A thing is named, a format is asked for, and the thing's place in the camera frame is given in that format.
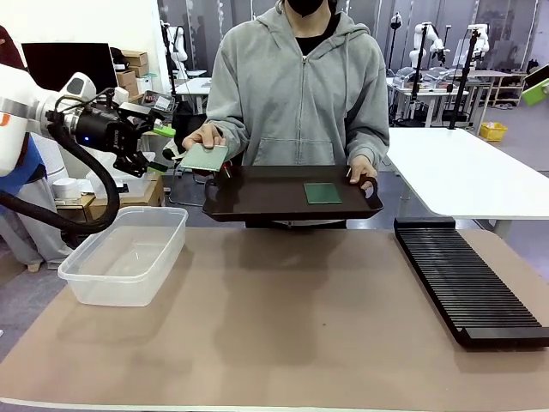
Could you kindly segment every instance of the yellow basket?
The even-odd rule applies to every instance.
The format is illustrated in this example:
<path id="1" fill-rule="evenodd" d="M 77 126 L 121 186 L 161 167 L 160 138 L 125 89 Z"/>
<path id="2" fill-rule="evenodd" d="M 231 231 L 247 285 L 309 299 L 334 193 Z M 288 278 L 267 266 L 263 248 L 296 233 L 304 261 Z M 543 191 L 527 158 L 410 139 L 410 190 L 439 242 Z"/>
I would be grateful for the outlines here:
<path id="1" fill-rule="evenodd" d="M 507 129 L 508 127 L 501 123 L 483 123 L 480 126 L 480 137 L 484 137 L 488 142 L 501 142 Z"/>

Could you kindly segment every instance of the person's right hand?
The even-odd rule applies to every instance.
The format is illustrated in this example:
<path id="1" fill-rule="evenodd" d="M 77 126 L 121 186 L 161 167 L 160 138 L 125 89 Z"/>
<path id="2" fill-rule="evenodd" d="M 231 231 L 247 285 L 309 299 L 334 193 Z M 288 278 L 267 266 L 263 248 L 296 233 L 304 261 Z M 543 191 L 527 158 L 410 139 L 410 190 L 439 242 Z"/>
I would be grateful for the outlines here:
<path id="1" fill-rule="evenodd" d="M 189 150 L 196 143 L 202 143 L 205 148 L 226 146 L 226 139 L 213 124 L 203 124 L 200 129 L 183 139 L 183 147 Z"/>

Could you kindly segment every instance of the person in background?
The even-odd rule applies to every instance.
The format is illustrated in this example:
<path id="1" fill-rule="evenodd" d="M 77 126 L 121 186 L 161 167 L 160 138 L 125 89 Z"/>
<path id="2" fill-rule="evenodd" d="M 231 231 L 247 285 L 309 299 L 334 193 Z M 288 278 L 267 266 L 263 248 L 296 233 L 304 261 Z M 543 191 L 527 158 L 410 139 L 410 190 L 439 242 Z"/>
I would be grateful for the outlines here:
<path id="1" fill-rule="evenodd" d="M 389 148 L 385 63 L 369 29 L 335 11 L 334 0 L 278 0 L 229 31 L 208 119 L 183 147 L 227 145 L 231 157 L 244 152 L 245 166 L 348 164 L 351 184 L 375 178 Z"/>
<path id="2" fill-rule="evenodd" d="M 24 70 L 21 56 L 4 27 L 0 26 L 0 64 Z M 0 177 L 0 191 L 6 191 L 25 202 L 56 211 L 53 196 L 46 182 L 44 162 L 33 139 L 27 133 L 21 156 L 12 173 Z M 0 206 L 0 236 L 15 258 L 31 272 L 37 272 L 42 262 L 50 268 L 59 265 L 72 250 L 61 239 L 58 229 L 18 215 Z"/>

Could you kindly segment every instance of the concrete floor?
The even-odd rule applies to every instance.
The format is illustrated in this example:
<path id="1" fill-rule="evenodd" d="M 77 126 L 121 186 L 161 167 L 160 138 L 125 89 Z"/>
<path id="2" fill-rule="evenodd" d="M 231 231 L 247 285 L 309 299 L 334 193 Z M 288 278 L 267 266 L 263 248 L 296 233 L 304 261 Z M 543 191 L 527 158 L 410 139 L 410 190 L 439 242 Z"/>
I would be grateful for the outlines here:
<path id="1" fill-rule="evenodd" d="M 519 107 L 503 111 L 489 109 L 486 121 L 500 121 L 510 127 L 501 143 L 495 146 L 539 171 L 549 171 L 549 102 L 540 106 Z M 392 229 L 393 220 L 403 188 L 400 178 L 393 173 L 380 173 L 380 197 L 385 209 L 367 221 L 350 221 L 349 228 Z M 177 179 L 172 200 L 202 203 L 202 186 L 196 185 L 190 175 Z M 166 200 L 166 206 L 176 206 Z M 241 223 L 219 224 L 202 214 L 201 208 L 187 207 L 190 227 L 243 227 Z M 431 215 L 417 199 L 412 199 L 408 215 Z M 472 221 L 458 221 L 459 228 L 478 228 Z M 549 282 L 549 221 L 517 221 L 513 223 L 507 242 Z M 6 253 L 0 242 L 0 254 Z M 57 272 L 42 269 L 37 274 L 23 272 L 13 281 L 0 287 L 0 361 L 8 354 L 32 322 L 64 287 Z M 0 412 L 35 412 L 0 403 Z"/>

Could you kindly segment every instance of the gray hoodie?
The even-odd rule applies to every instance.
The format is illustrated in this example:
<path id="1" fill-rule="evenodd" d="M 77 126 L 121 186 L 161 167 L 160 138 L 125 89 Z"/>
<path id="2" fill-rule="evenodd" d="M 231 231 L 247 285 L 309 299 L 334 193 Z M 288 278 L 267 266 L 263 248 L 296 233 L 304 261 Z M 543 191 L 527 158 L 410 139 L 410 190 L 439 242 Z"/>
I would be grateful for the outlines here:
<path id="1" fill-rule="evenodd" d="M 374 167 L 389 148 L 385 64 L 368 28 L 341 13 L 304 57 L 281 1 L 230 30 L 215 59 L 208 120 L 244 165 Z"/>

